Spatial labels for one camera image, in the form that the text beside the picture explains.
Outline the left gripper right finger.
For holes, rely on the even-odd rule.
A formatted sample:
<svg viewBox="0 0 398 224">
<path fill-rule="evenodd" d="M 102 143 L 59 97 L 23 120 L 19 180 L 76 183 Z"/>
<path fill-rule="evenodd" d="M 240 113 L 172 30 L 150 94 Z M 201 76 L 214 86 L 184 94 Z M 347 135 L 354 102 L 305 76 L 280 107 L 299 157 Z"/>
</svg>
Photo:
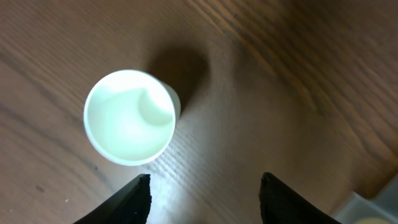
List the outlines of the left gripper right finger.
<svg viewBox="0 0 398 224">
<path fill-rule="evenodd" d="M 265 224 L 339 224 L 270 172 L 262 176 L 259 201 Z"/>
</svg>

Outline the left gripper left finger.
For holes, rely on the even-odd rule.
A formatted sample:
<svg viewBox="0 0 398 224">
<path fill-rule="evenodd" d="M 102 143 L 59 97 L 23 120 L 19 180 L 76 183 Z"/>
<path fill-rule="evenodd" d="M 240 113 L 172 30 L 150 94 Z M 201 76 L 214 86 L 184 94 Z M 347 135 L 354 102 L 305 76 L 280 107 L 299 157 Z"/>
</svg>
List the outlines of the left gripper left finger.
<svg viewBox="0 0 398 224">
<path fill-rule="evenodd" d="M 139 174 L 75 224 L 146 224 L 151 202 L 150 175 Z"/>
</svg>

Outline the cream white cup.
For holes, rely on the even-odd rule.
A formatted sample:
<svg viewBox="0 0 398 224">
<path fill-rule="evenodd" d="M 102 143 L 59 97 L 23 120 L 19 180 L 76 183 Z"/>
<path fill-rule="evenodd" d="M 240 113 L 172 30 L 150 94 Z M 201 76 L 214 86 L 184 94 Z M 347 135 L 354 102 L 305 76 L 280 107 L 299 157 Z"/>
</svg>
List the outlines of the cream white cup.
<svg viewBox="0 0 398 224">
<path fill-rule="evenodd" d="M 140 166 L 169 145 L 181 114 L 177 92 L 139 70 L 119 70 L 89 92 L 83 124 L 92 146 L 106 159 Z"/>
</svg>

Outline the yellow cup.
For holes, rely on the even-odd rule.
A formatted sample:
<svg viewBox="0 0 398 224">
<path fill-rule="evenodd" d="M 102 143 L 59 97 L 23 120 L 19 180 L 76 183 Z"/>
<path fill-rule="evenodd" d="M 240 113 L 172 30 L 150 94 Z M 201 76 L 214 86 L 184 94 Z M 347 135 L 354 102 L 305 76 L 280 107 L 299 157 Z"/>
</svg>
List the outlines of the yellow cup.
<svg viewBox="0 0 398 224">
<path fill-rule="evenodd" d="M 379 217 L 366 217 L 356 220 L 353 224 L 391 224 L 391 222 Z"/>
</svg>

